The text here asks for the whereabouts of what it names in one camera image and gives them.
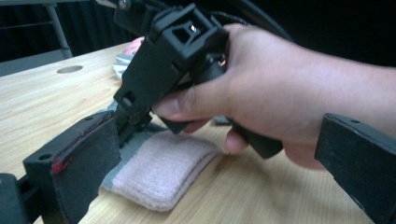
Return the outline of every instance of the wooden table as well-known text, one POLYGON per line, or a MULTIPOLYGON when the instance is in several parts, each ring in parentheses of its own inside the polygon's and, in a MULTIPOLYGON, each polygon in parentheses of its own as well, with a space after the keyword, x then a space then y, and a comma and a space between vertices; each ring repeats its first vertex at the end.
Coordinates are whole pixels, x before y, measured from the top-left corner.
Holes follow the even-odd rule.
MULTIPOLYGON (((24 175, 21 161, 78 120, 107 107, 120 86, 111 64, 125 45, 0 77, 0 173, 24 175), (73 73, 61 68, 81 65, 73 73)), ((219 147, 228 127, 195 135, 219 147)), ((370 223, 327 172, 305 170, 284 153, 252 149, 218 156, 170 212, 150 211, 99 190, 81 223, 370 223)))

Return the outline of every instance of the dark background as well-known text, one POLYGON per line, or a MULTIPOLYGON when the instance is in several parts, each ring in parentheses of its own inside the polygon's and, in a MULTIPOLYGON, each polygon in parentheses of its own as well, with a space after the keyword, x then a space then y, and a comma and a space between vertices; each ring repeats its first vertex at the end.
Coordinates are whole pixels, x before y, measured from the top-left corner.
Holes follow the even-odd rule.
MULTIPOLYGON (((173 1, 187 4, 190 1, 173 1)), ((195 1, 209 9, 237 13, 225 1, 195 1)), ((254 1, 301 46, 364 63, 396 66, 396 1, 254 1)), ((89 2, 56 7, 74 56, 131 41, 113 22, 114 9, 89 2)), ((0 62, 59 48, 42 6, 0 7, 0 62)))

